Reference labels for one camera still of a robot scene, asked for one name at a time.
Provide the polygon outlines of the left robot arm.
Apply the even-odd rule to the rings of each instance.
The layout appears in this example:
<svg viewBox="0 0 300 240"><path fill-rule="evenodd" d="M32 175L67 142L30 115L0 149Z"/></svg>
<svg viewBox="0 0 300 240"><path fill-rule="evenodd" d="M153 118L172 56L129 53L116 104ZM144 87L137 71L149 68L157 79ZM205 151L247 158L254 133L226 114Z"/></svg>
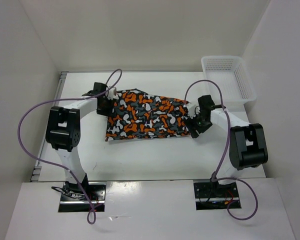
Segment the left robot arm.
<svg viewBox="0 0 300 240"><path fill-rule="evenodd" d="M85 93L82 99L65 106L53 106L49 112L45 140L66 167L65 190L72 192L79 200L86 199L90 194L88 176L81 165L78 152L81 119L92 112L110 116L114 101L111 94L101 94L106 90L108 90L106 84L96 82L93 89Z"/></svg>

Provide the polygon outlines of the orange camouflage shorts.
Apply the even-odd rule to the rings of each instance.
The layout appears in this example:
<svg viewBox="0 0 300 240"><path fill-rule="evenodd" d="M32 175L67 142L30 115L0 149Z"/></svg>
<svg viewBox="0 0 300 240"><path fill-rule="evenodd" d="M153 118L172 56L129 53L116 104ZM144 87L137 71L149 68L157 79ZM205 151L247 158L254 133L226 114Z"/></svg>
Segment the orange camouflage shorts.
<svg viewBox="0 0 300 240"><path fill-rule="evenodd" d="M190 135L182 99L153 95L139 89L120 90L113 96L105 141L165 139Z"/></svg>

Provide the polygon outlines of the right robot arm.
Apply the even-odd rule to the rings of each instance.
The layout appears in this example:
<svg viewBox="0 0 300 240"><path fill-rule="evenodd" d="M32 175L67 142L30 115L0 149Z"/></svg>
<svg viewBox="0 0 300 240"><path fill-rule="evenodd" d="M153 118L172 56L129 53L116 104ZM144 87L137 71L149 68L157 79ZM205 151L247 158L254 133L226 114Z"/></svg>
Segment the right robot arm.
<svg viewBox="0 0 300 240"><path fill-rule="evenodd" d="M226 132L222 163L217 165L209 180L210 193L220 197L240 177L240 171L257 168L268 161L264 129L261 124L242 120L220 104L215 104L210 95L203 95L197 101L198 110L194 106L193 115L185 120L191 137L198 138L213 125Z"/></svg>

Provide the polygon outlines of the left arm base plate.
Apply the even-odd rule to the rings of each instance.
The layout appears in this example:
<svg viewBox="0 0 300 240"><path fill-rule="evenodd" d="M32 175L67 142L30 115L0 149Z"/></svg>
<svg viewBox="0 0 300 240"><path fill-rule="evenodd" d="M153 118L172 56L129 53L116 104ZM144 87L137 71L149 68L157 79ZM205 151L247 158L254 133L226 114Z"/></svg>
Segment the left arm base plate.
<svg viewBox="0 0 300 240"><path fill-rule="evenodd" d="M88 213L90 204L83 193L66 192L64 185L62 188L53 187L61 193L58 212L59 213ZM104 212L106 200L106 182L90 182L88 197L95 206L94 212Z"/></svg>

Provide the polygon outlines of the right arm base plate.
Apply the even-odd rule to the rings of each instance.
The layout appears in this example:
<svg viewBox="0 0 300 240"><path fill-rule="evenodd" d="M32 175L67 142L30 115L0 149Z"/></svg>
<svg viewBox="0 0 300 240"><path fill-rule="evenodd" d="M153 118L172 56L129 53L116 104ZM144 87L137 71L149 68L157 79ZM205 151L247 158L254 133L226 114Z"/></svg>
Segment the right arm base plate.
<svg viewBox="0 0 300 240"><path fill-rule="evenodd" d="M236 183L219 184L210 180L193 182L196 210L241 209Z"/></svg>

